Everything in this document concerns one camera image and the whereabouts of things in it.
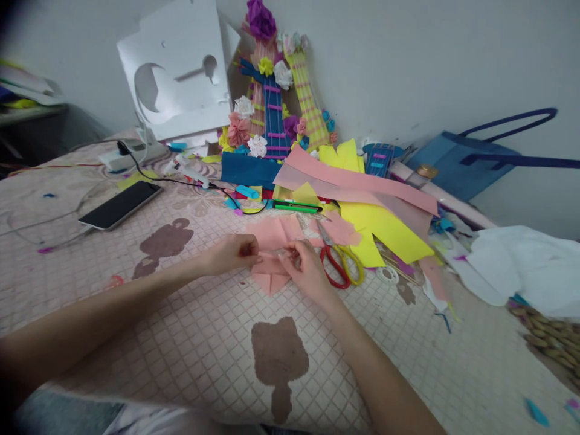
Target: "scissors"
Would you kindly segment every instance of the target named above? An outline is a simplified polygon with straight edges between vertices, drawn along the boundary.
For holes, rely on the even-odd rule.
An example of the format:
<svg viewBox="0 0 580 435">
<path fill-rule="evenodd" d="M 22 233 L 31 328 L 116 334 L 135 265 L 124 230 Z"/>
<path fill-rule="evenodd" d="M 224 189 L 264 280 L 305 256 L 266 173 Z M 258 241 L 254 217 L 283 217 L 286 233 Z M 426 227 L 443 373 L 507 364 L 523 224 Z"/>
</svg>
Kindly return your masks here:
<svg viewBox="0 0 580 435">
<path fill-rule="evenodd" d="M 334 279 L 332 279 L 330 277 L 328 272 L 326 272 L 326 270 L 324 270 L 326 272 L 326 276 L 328 277 L 328 281 L 330 281 L 332 286 L 334 286 L 338 289 L 347 289 L 348 287 L 350 287 L 351 283 L 354 285 L 362 284 L 363 280 L 364 280 L 364 269 L 363 269 L 363 264 L 361 263 L 359 258 L 356 255 L 354 255 L 351 252 L 351 250 L 349 250 L 348 248 L 345 248 L 344 246 L 335 245 L 334 242 L 330 239 L 330 237 L 326 233 L 326 231 L 324 230 L 324 228 L 322 227 L 322 224 L 320 224 L 319 221 L 317 221 L 317 224 L 318 224 L 318 229 L 320 231 L 320 235 L 322 236 L 322 240 L 324 242 L 324 246 L 322 247 L 322 251 L 320 251 L 320 259 L 322 260 L 322 263 L 324 265 L 324 257 L 326 255 L 328 255 L 328 259 L 329 259 L 330 263 L 334 266 L 334 268 L 338 271 L 340 276 L 343 278 L 344 284 L 337 283 Z M 334 250 L 337 252 L 338 257 L 340 258 L 340 261 L 343 264 L 342 267 L 332 257 L 331 250 L 330 250 L 331 248 L 334 248 Z M 349 265 L 346 261 L 346 257 L 350 257 L 356 264 L 356 267 L 358 269 L 358 280 L 356 280 L 356 281 L 350 275 Z"/>
</svg>

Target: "glass jar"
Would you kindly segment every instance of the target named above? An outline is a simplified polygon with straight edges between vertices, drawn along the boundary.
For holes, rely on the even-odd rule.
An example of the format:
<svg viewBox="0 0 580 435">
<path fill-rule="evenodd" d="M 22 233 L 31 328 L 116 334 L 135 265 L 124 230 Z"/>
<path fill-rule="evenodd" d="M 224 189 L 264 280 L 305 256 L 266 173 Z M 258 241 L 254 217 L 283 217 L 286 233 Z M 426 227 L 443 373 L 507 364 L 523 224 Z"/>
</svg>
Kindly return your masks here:
<svg viewBox="0 0 580 435">
<path fill-rule="evenodd" d="M 409 178 L 407 178 L 405 182 L 420 190 L 425 184 L 435 178 L 438 173 L 439 170 L 436 167 L 422 164 L 409 176 Z"/>
</svg>

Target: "red scissors handle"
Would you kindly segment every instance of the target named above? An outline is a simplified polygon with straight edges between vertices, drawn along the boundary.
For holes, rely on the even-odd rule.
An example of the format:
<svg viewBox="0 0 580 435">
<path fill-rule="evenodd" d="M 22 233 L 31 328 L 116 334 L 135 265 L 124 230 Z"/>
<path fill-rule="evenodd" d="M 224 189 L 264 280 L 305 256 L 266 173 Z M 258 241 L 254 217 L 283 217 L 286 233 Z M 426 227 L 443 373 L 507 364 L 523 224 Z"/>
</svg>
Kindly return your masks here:
<svg viewBox="0 0 580 435">
<path fill-rule="evenodd" d="M 329 245 L 323 246 L 322 250 L 320 251 L 320 260 L 322 260 L 322 264 L 324 266 L 324 257 L 325 257 L 325 255 L 328 255 L 328 260 L 334 266 L 334 268 L 338 271 L 340 276 L 343 278 L 344 284 L 339 284 L 334 279 L 332 279 L 330 277 L 330 275 L 328 274 L 328 272 L 326 272 L 326 268 L 325 268 L 324 271 L 326 272 L 326 276 L 328 277 L 328 281 L 330 281 L 330 283 L 332 284 L 333 287 L 336 287 L 338 289 L 343 289 L 343 290 L 347 289 L 348 287 L 350 287 L 350 278 L 346 274 L 344 269 L 341 267 L 341 265 L 338 264 L 338 262 L 334 259 L 334 257 L 332 257 L 332 253 L 330 250 L 331 250 L 331 247 Z"/>
</svg>

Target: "pink paper flower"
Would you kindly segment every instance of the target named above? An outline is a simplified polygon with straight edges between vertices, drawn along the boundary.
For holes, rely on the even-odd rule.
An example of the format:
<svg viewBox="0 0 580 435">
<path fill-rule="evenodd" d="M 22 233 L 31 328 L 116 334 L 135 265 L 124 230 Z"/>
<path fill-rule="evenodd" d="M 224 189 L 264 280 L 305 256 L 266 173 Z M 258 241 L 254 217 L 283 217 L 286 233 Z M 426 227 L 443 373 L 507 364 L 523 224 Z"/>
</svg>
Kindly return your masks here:
<svg viewBox="0 0 580 435">
<path fill-rule="evenodd" d="M 230 146 L 238 148 L 250 140 L 250 119 L 240 119 L 237 112 L 230 113 L 230 128 L 228 129 L 228 138 Z"/>
<path fill-rule="evenodd" d="M 297 129 L 298 129 L 299 135 L 306 134 L 306 119 L 305 118 L 300 118 L 300 121 L 298 122 Z"/>
</svg>

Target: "white paper flower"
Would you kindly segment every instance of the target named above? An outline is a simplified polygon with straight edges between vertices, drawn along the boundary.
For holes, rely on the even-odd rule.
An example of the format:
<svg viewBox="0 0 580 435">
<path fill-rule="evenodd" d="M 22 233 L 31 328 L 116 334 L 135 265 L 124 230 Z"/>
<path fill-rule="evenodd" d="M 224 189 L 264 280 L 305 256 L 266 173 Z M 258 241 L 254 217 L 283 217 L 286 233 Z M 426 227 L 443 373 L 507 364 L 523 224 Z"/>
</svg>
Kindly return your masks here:
<svg viewBox="0 0 580 435">
<path fill-rule="evenodd" d="M 248 147 L 250 147 L 249 156 L 252 157 L 264 157 L 266 155 L 266 145 L 268 141 L 262 136 L 254 136 L 248 141 Z"/>
<path fill-rule="evenodd" d="M 274 76 L 276 77 L 276 83 L 278 83 L 278 85 L 280 85 L 280 87 L 285 91 L 290 89 L 290 86 L 294 84 L 292 71 L 288 69 L 283 60 L 276 63 L 276 66 L 274 67 Z"/>
<path fill-rule="evenodd" d="M 254 114 L 254 106 L 252 102 L 245 95 L 236 100 L 236 107 L 234 112 L 240 114 L 240 119 L 250 118 Z"/>
</svg>

